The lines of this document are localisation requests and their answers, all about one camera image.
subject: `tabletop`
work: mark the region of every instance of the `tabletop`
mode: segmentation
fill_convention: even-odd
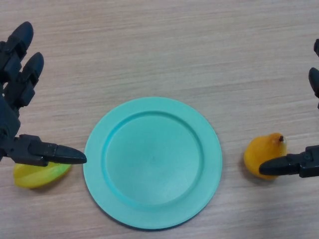
[[[28,57],[45,66],[21,109],[19,134],[84,150],[99,119],[139,97],[194,107],[223,151],[219,188],[189,222],[160,232],[117,224],[95,205],[81,165],[46,188],[14,186],[0,163],[2,239],[313,239],[319,180],[260,181],[245,170],[245,146],[281,132],[289,152],[318,144],[318,99],[308,82],[319,59],[318,0],[2,0],[0,39],[34,28]]]

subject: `plastic plate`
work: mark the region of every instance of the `plastic plate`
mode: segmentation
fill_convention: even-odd
[[[221,148],[208,121],[167,98],[114,108],[93,129],[85,154],[93,199],[115,220],[140,229],[170,228],[194,217],[221,177]]]

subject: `teal plate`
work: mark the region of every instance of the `teal plate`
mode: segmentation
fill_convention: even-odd
[[[222,154],[208,121],[184,103],[160,97],[107,113],[86,147],[84,177],[95,202],[131,227],[174,227],[214,195]]]

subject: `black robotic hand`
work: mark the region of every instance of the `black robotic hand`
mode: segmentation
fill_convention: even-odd
[[[319,57],[319,39],[315,42],[314,51]],[[316,68],[309,70],[309,81],[319,98],[319,71]],[[300,154],[269,160],[260,165],[259,172],[265,175],[299,174],[302,178],[319,176],[319,145],[306,147],[305,152]]]
[[[10,157],[16,163],[36,166],[47,166],[48,162],[86,163],[85,155],[74,148],[42,142],[38,136],[15,137],[20,128],[19,109],[32,100],[44,65],[43,56],[38,52],[20,72],[21,60],[32,38],[32,25],[25,22],[7,42],[0,42],[0,160]]]

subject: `yellow fruit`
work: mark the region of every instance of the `yellow fruit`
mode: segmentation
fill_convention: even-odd
[[[52,162],[46,167],[16,164],[13,169],[14,183],[22,188],[37,188],[62,177],[70,168],[70,164]]]
[[[287,155],[287,143],[280,133],[254,138],[246,148],[244,162],[249,172],[259,178],[273,180],[277,176],[262,175],[259,166],[273,158]]]

